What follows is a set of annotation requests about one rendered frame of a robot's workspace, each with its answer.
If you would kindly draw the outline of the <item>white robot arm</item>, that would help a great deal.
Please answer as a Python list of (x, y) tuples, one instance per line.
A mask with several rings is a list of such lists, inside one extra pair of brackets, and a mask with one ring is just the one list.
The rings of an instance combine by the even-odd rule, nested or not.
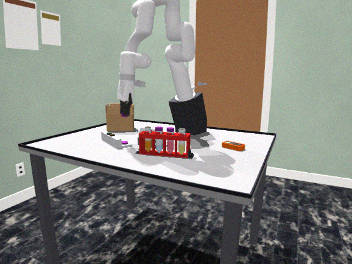
[[(121, 53), (120, 80), (134, 80), (134, 86), (145, 87), (146, 83), (135, 80), (135, 69), (148, 68), (151, 58), (144, 53), (134, 53), (148, 36), (152, 34), (155, 7), (166, 5), (164, 20), (166, 37), (169, 41), (181, 41), (181, 44), (171, 44), (165, 50), (169, 63), (174, 86), (175, 100), (184, 102), (195, 97), (185, 62), (192, 61), (195, 57), (194, 29), (188, 22), (181, 22), (180, 0), (138, 0), (132, 6), (132, 14), (136, 18), (135, 31), (130, 37), (125, 52)], [(132, 75), (131, 75), (132, 74)]]

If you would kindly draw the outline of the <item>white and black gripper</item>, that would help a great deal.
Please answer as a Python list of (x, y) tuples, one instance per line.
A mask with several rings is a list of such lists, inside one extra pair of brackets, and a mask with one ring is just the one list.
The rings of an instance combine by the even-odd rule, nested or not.
[[(124, 113), (124, 116), (129, 116), (130, 106), (134, 98), (134, 80), (119, 79), (117, 98), (120, 100), (120, 114)], [(126, 102), (127, 100), (129, 102)]]

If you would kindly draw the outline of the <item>orange digital multimeter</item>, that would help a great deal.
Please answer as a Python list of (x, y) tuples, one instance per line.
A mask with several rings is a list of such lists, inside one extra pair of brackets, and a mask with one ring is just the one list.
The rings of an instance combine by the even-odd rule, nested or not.
[(222, 142), (222, 147), (223, 148), (228, 148), (228, 149), (231, 149), (231, 150), (236, 150), (236, 151), (245, 150), (245, 144), (240, 144), (240, 143), (232, 142), (232, 141)]

